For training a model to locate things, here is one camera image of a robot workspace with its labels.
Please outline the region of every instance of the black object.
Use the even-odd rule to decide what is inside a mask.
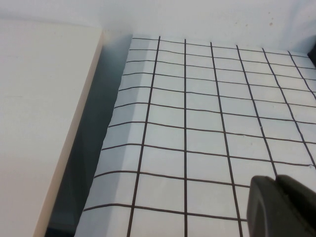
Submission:
[[[310,58],[310,60],[316,67],[316,44],[314,45],[314,48],[307,54],[307,56]]]
[[[251,237],[316,237],[316,193],[287,175],[251,179]]]

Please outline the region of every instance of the white wall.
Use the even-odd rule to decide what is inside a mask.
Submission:
[[[0,0],[0,17],[307,52],[314,0]]]

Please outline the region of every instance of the grid square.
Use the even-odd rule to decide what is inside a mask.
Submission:
[[[311,89],[311,91],[313,91],[314,92],[314,94],[316,94],[315,93],[315,91],[316,91],[316,80],[305,80],[306,81],[306,83],[307,83],[307,85],[309,86],[309,88]]]
[[[127,143],[141,144],[143,140],[144,124],[127,123],[109,127],[102,148],[124,145]]]
[[[230,185],[188,181],[188,212],[236,217],[233,188]]]
[[[166,76],[184,77],[184,66],[170,63],[157,62],[156,74],[162,74]]]
[[[302,52],[293,52],[293,51],[290,51],[290,53],[292,54],[292,56],[308,57],[306,53],[302,53]]]
[[[184,180],[141,174],[135,205],[184,211]]]
[[[144,147],[141,171],[184,177],[184,152]]]
[[[196,45],[211,47],[210,41],[202,40],[202,39],[187,39],[187,44],[196,44]]]
[[[239,53],[240,53],[241,59],[244,61],[253,61],[253,62],[262,62],[262,63],[267,62],[266,57],[262,52],[240,50]]]
[[[242,71],[241,63],[239,60],[214,58],[216,69],[228,69]]]
[[[148,103],[150,88],[132,88],[118,92],[118,98],[115,102],[116,106],[126,105],[130,103]]]
[[[187,54],[200,55],[212,57],[211,48],[208,46],[197,46],[192,44],[187,44],[186,48]]]
[[[257,46],[251,46],[248,44],[244,45],[238,45],[239,50],[250,50],[250,51],[258,51],[258,52],[263,52],[262,48],[257,47]]]
[[[131,237],[183,237],[184,215],[136,208]]]
[[[186,66],[187,78],[215,80],[214,69]]]
[[[221,97],[223,113],[256,116],[251,100]]]
[[[95,175],[117,170],[136,171],[140,148],[140,146],[123,146],[101,151]]]
[[[310,164],[311,158],[303,143],[267,139],[274,161]]]
[[[266,56],[271,64],[294,66],[290,55],[266,53]]]
[[[288,77],[295,77],[295,78],[301,77],[295,67],[271,64],[271,68],[274,74],[278,76],[288,76]]]
[[[186,55],[186,63],[191,66],[213,68],[212,59],[209,57]]]
[[[184,53],[184,44],[160,41],[159,51],[161,50],[167,50],[167,51],[176,52],[176,53]]]
[[[313,160],[315,161],[316,160],[316,144],[307,143],[306,145],[308,147],[308,150],[310,150]]]
[[[207,218],[201,216],[188,216],[188,237],[238,237],[238,222]]]
[[[315,122],[316,108],[300,105],[290,105],[296,121]]]
[[[151,103],[157,105],[166,105],[183,108],[184,93],[153,89]]]
[[[303,68],[315,68],[314,64],[308,57],[297,57],[292,56],[295,64],[297,67],[303,67]]]
[[[184,149],[184,130],[148,124],[145,144],[157,147]]]
[[[170,53],[166,51],[159,51],[158,62],[166,62],[166,63],[177,63],[177,64],[184,64],[184,55],[179,53]]]
[[[164,37],[161,37],[160,40],[184,44],[184,39],[179,38],[179,37],[166,37],[166,36],[164,36]]]
[[[121,82],[119,85],[119,90],[127,89],[134,86],[151,86],[152,85],[152,74],[132,74],[122,76]]]
[[[260,117],[292,120],[292,116],[286,104],[266,101],[255,101],[255,103]]]
[[[303,78],[316,80],[316,70],[315,69],[300,68],[300,72],[301,72]]]
[[[133,40],[134,39],[137,39],[137,38],[140,38],[140,39],[145,39],[145,40],[157,40],[159,39],[159,36],[158,35],[147,35],[147,34],[133,34]]]
[[[168,90],[184,91],[184,78],[155,75],[154,87]]]
[[[223,117],[226,132],[262,136],[257,118],[226,114]]]
[[[147,106],[132,104],[115,108],[109,126],[131,121],[145,121]]]
[[[249,185],[253,176],[263,175],[275,179],[271,162],[231,158],[235,184]]]
[[[226,155],[224,135],[219,132],[187,130],[187,150]]]
[[[277,76],[276,78],[281,88],[308,90],[303,79],[289,78],[289,77],[283,77],[283,76]]]
[[[273,75],[258,74],[258,73],[246,73],[247,79],[250,85],[263,85],[278,87],[276,79]]]
[[[295,122],[274,119],[261,119],[266,137],[302,141]]]
[[[184,110],[151,105],[148,122],[183,127]]]
[[[131,173],[112,173],[93,179],[84,208],[109,203],[132,204],[135,180],[136,174]]]
[[[76,231],[76,237],[115,236],[126,237],[130,208],[108,206],[84,211]]]
[[[187,109],[219,112],[217,96],[187,93]]]
[[[227,142],[231,156],[270,160],[263,138],[227,134]]]
[[[285,103],[279,88],[263,87],[257,85],[251,85],[250,88],[252,91],[252,96],[255,100]]]
[[[240,218],[247,219],[247,207],[250,188],[235,187]]]
[[[242,229],[243,237],[250,237],[249,229],[248,229],[248,223],[246,221],[242,221],[241,222],[241,229]]]
[[[187,110],[187,128],[223,131],[222,118],[217,113]]]
[[[187,79],[187,92],[217,95],[216,82],[198,79]]]
[[[306,142],[316,142],[316,124],[298,123]]]
[[[131,49],[148,49],[157,50],[158,40],[132,39],[129,50]]]
[[[251,99],[247,85],[218,82],[218,87],[221,96]]]
[[[152,60],[156,59],[155,50],[131,50],[128,52],[127,62],[129,61],[141,61],[141,60]]]
[[[243,67],[246,72],[271,74],[269,65],[266,63],[254,63],[243,61]]]
[[[144,62],[129,62],[125,64],[123,74],[130,73],[153,73],[155,62],[144,61]]]
[[[212,42],[213,48],[230,48],[230,49],[237,49],[236,45],[227,44],[227,43],[219,43],[219,42]]]
[[[231,183],[226,157],[187,153],[187,178]]]
[[[238,52],[236,49],[230,49],[230,48],[213,48],[213,54],[214,57],[219,57],[219,58],[232,58],[232,59],[238,59]]]
[[[310,166],[298,166],[289,164],[276,164],[276,171],[278,174],[285,174],[298,182],[304,184],[314,192],[316,192],[316,170]]]
[[[290,104],[316,106],[316,100],[309,91],[283,89],[286,100]]]
[[[274,54],[284,54],[286,53],[286,55],[289,55],[288,52],[285,52],[284,50],[280,50],[280,49],[264,49],[266,53],[274,53]]]
[[[217,70],[216,77],[218,81],[246,84],[245,75],[243,72]]]

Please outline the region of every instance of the grid paper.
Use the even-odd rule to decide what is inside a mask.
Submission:
[[[302,53],[134,37],[77,237],[249,236],[250,180],[316,191]]]

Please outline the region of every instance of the white surface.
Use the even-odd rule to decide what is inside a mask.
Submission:
[[[43,236],[101,51],[100,29],[0,21],[1,235]]]
[[[167,44],[163,40],[166,38],[161,37],[160,43],[166,47]],[[133,39],[132,47],[153,49],[153,45],[158,45],[157,41]],[[211,52],[210,46],[201,46],[197,50],[191,45],[169,43],[168,47],[168,50],[177,52],[184,51],[185,47],[190,48],[191,52],[195,49],[194,52],[200,55]],[[306,107],[314,103],[316,98],[309,91],[303,78],[285,76],[290,70],[296,70],[295,72],[298,73],[298,70],[302,68],[296,68],[293,61],[290,65],[289,60],[292,59],[287,51],[278,51],[282,54],[267,53],[268,58],[278,55],[279,60],[275,60],[274,63],[286,65],[278,71],[280,76],[275,78],[262,49],[259,49],[260,52],[253,52],[243,49],[237,51],[234,45],[229,45],[229,47],[225,50],[212,47],[215,49],[213,50],[215,65],[218,57],[228,58],[220,65],[221,68],[229,71],[215,69],[216,79],[221,81],[218,82],[218,90],[216,81],[212,81],[215,80],[215,73],[211,57],[198,56],[191,61],[194,66],[186,66],[186,76],[190,68],[192,77],[196,79],[175,78],[170,77],[170,74],[164,75],[163,80],[156,74],[151,79],[144,77],[148,74],[141,73],[123,76],[120,89],[124,90],[118,93],[117,99],[117,106],[120,107],[114,108],[112,127],[108,129],[108,134],[104,139],[104,150],[101,151],[96,171],[96,175],[99,176],[93,181],[85,205],[85,208],[91,209],[83,212],[76,232],[77,237],[111,237],[113,231],[117,233],[116,236],[125,237],[126,226],[128,226],[126,219],[130,214],[133,197],[135,197],[135,207],[132,220],[130,220],[131,237],[183,237],[186,208],[188,236],[201,237],[211,233],[213,236],[238,237],[241,231],[246,237],[249,236],[246,226],[247,199],[253,176],[263,175],[275,178],[278,174],[287,174],[316,191],[316,169],[312,162],[312,158],[316,159],[316,145],[311,143],[316,137],[316,123],[313,121],[316,107]],[[143,52],[143,57],[140,57],[140,53],[137,54],[138,60],[152,60],[151,53],[145,50],[139,51]],[[130,52],[132,56],[136,55],[135,50]],[[159,51],[154,52],[158,53],[159,58],[163,51],[159,47]],[[231,64],[230,61],[232,58],[236,59],[238,52],[256,61],[256,64],[248,64],[248,71],[258,74],[262,68],[267,67],[269,71],[265,73],[268,75],[258,74],[259,77],[255,77],[254,73],[244,73],[239,59]],[[173,67],[177,69],[178,64],[181,65],[185,58],[188,59],[188,55],[180,54],[181,58],[172,54],[175,53],[169,56],[163,55],[161,58],[166,61],[172,60],[172,63],[177,63],[177,65],[169,64],[166,70],[164,66],[166,63],[161,63],[161,71],[172,72]],[[306,55],[301,56],[305,60],[300,61],[306,63],[301,66],[309,66],[311,67],[309,70],[316,72],[315,67],[309,64]],[[144,64],[136,63],[137,67],[134,70],[139,70],[141,65]],[[185,67],[183,65],[181,67],[183,72],[179,71],[179,74],[184,74]],[[133,68],[129,67],[129,73],[133,73],[132,70]],[[245,74],[252,78],[249,81],[255,85],[248,87]],[[280,87],[277,85],[279,78],[282,78]],[[148,88],[151,83],[148,81],[144,83],[145,80],[150,82],[154,80],[155,89],[152,90],[151,97]],[[310,77],[306,79],[306,82],[312,87],[316,84],[316,77]],[[297,93],[301,93],[301,99],[290,100]],[[297,103],[295,106],[289,105],[294,118],[290,114],[285,99],[289,103]],[[260,123],[254,105],[258,110]],[[137,106],[142,106],[142,110],[137,109]],[[147,113],[148,123],[144,126]],[[124,120],[118,119],[118,114],[124,114]],[[311,120],[311,124],[303,123],[304,118]],[[227,141],[224,139],[223,124]],[[298,129],[303,134],[313,157],[309,156]],[[143,138],[145,138],[144,147],[141,152]],[[138,169],[139,180],[135,188],[134,184],[137,184],[135,176]],[[126,212],[111,205],[123,205]],[[237,210],[241,218],[240,230]],[[87,217],[105,221],[100,223],[95,220],[92,223]],[[121,225],[119,227],[112,225],[113,221]]]
[[[11,0],[0,16],[308,52],[312,0]]]

